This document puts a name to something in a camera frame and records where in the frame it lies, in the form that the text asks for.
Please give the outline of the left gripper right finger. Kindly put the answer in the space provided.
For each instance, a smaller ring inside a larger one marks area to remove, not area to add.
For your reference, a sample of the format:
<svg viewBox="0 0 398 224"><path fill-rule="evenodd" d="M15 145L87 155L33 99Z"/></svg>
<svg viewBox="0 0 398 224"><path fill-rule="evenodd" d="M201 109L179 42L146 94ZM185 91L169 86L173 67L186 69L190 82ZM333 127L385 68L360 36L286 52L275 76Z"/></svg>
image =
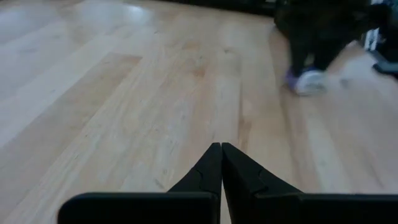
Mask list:
<svg viewBox="0 0 398 224"><path fill-rule="evenodd" d="M232 144L221 146L232 224L398 224L398 195L305 193Z"/></svg>

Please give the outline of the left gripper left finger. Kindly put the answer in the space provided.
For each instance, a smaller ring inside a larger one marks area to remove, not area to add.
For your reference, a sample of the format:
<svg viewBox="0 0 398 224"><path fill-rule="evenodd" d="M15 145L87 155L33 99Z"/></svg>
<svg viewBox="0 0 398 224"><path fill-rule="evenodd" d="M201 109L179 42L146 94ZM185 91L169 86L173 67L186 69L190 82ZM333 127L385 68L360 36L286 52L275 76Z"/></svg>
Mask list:
<svg viewBox="0 0 398 224"><path fill-rule="evenodd" d="M220 224L222 147L213 143L167 192L88 192L67 200L57 224Z"/></svg>

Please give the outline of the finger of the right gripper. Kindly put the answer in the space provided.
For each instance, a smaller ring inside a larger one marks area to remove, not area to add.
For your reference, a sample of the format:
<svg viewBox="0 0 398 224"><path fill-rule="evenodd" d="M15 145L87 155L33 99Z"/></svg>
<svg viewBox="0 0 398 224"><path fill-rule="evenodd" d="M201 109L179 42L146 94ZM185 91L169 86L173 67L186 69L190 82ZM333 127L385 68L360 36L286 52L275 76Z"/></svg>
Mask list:
<svg viewBox="0 0 398 224"><path fill-rule="evenodd" d="M325 71L338 54L345 48L345 41L341 39L323 39L316 43L314 48L313 66Z"/></svg>
<svg viewBox="0 0 398 224"><path fill-rule="evenodd" d="M294 77L299 77L305 68L305 61L313 50L311 35L292 35L289 37L291 70Z"/></svg>

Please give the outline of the purple white USB charger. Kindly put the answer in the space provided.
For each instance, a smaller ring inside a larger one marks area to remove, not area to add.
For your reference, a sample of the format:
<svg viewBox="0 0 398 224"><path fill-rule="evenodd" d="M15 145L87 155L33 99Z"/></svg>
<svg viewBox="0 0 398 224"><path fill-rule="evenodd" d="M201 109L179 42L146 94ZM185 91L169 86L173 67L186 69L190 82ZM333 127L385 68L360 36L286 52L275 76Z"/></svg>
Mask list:
<svg viewBox="0 0 398 224"><path fill-rule="evenodd" d="M287 86L297 95L309 96L326 90L325 76L314 67L305 68L299 77L290 68L285 76Z"/></svg>

